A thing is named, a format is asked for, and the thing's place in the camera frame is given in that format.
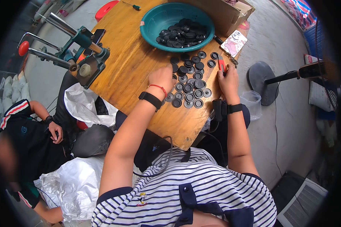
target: wooden table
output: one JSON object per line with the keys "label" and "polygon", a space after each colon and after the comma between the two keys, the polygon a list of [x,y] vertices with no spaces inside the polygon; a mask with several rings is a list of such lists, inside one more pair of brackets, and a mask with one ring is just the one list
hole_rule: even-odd
{"label": "wooden table", "polygon": [[[142,10],[136,11],[131,5],[120,1],[92,30],[92,32],[96,29],[106,30],[101,43],[103,47],[110,48],[110,57],[105,62],[106,68],[90,89],[128,115],[138,102],[140,93],[148,86],[148,74],[169,63],[171,57],[180,57],[180,53],[156,49],[140,34],[139,26],[145,13],[157,5],[166,3],[166,0],[127,0],[126,2],[138,5]],[[243,35],[247,35],[247,30],[240,31]],[[174,108],[171,103],[166,102],[148,126],[149,130],[160,137],[171,136],[173,144],[182,150],[187,150],[194,142],[213,109],[212,100],[218,99],[221,95],[216,75],[218,66],[215,68],[207,66],[207,61],[211,59],[210,54],[217,52],[223,56],[226,64],[230,63],[215,40],[204,48],[188,54],[191,57],[196,56],[199,51],[207,54],[201,62],[205,64],[203,80],[207,83],[207,88],[212,91],[211,97],[202,98],[204,106],[200,109],[195,107],[187,109],[184,105]]]}

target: hand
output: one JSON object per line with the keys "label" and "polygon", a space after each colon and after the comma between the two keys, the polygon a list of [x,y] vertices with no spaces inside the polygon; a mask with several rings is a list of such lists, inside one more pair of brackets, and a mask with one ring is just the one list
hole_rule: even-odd
{"label": "hand", "polygon": [[237,94],[237,89],[239,87],[239,75],[235,66],[227,65],[228,71],[224,77],[221,70],[217,72],[218,83],[226,102],[228,105],[236,105],[240,103],[239,95]]}
{"label": "hand", "polygon": [[[169,93],[177,80],[172,79],[173,67],[171,64],[167,64],[166,66],[162,66],[158,70],[149,74],[149,84],[156,84],[163,87],[167,93]],[[165,94],[162,89],[156,86],[150,86],[147,88],[146,92],[151,93],[155,97],[159,98],[159,100],[163,100]]]}
{"label": "hand", "polygon": [[52,136],[50,137],[53,140],[53,143],[59,144],[63,141],[63,130],[62,127],[54,123],[54,121],[50,122],[48,125],[48,129]]}

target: teal plastic basin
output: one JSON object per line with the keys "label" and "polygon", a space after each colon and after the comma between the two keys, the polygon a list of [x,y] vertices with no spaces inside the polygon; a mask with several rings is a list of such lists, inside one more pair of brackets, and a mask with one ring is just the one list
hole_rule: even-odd
{"label": "teal plastic basin", "polygon": [[[199,22],[207,27],[206,39],[193,47],[172,48],[156,42],[160,31],[175,25],[179,20],[186,18]],[[158,5],[149,10],[141,19],[140,32],[143,38],[153,47],[169,52],[190,52],[198,50],[209,43],[214,37],[215,27],[211,18],[202,10],[189,4],[170,2]]]}

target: red string bracelet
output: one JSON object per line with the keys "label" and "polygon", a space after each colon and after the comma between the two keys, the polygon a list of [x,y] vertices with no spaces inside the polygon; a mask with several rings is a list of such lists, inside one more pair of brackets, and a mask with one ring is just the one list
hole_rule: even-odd
{"label": "red string bracelet", "polygon": [[156,84],[149,84],[148,87],[150,87],[150,86],[156,86],[156,87],[162,89],[164,94],[165,94],[165,98],[167,97],[168,93],[167,93],[167,91],[163,87],[161,87],[159,85],[156,85]]}

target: black watch strap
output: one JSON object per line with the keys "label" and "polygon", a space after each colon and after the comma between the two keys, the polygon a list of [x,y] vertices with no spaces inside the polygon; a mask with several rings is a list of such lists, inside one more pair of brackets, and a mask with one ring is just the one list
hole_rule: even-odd
{"label": "black watch strap", "polygon": [[231,114],[235,112],[242,111],[242,104],[237,104],[237,105],[227,105],[226,107],[226,113]]}
{"label": "black watch strap", "polygon": [[157,108],[155,110],[155,112],[157,112],[160,109],[160,107],[162,106],[162,102],[157,97],[155,97],[154,95],[152,95],[148,92],[142,92],[139,95],[139,99],[146,100],[146,101],[150,102],[151,104],[153,104],[153,106],[155,106],[155,108]]}
{"label": "black watch strap", "polygon": [[45,118],[44,122],[47,126],[49,126],[49,124],[52,122],[52,121],[55,121],[54,118],[49,115],[48,117]]}

